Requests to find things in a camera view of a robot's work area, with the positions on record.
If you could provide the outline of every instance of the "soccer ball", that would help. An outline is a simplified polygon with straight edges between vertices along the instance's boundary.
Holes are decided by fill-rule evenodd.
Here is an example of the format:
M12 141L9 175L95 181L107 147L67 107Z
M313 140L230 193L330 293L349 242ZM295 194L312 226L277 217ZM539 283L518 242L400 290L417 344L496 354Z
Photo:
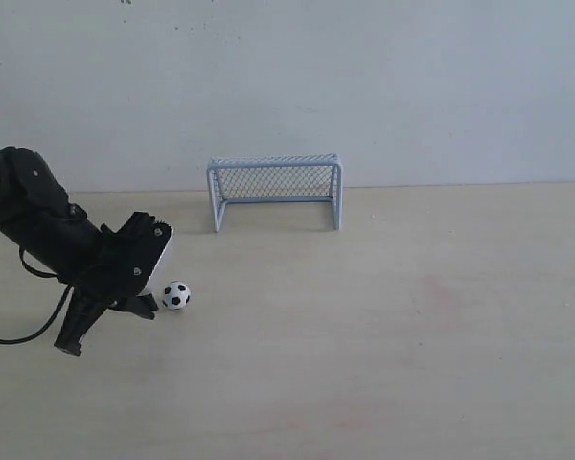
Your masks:
M179 310L185 307L192 299L192 292L181 282L173 281L164 288L162 305L171 310Z

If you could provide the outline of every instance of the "mini soccer goal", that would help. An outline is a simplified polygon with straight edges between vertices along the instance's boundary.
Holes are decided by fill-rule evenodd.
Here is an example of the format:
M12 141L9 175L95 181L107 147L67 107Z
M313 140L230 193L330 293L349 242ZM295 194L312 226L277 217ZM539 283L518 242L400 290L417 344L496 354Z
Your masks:
M212 158L207 167L215 231L232 203L328 202L341 228L343 168L338 155Z

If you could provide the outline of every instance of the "black and white ball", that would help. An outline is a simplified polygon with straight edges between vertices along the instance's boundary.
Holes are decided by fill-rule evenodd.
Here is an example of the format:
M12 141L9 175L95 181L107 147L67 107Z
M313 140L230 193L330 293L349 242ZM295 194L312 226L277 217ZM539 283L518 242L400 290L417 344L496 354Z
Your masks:
M179 310L192 300L192 292L185 283L173 281L164 288L162 304L171 310Z

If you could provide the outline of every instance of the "white wall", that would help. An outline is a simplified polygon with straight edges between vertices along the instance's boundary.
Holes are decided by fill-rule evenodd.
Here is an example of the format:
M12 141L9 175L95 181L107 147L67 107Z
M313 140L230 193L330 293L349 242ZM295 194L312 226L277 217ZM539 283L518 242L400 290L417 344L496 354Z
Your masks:
M73 191L327 152L351 186L575 180L575 0L1 0L6 144Z

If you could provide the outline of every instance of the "black robotic arm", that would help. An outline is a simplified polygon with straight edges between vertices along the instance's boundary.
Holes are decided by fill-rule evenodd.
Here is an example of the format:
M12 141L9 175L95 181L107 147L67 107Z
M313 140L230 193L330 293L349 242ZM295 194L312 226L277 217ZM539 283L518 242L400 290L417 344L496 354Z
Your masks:
M71 203L43 158L30 149L0 149L0 232L19 246L21 261L36 276L66 285L56 319L70 290L68 311L55 346L81 354L81 341L106 310L129 311L153 319L158 310L151 294L160 265L168 255L171 227L148 213L136 212L117 231L94 226L86 212ZM52 270L42 272L24 260L29 253Z

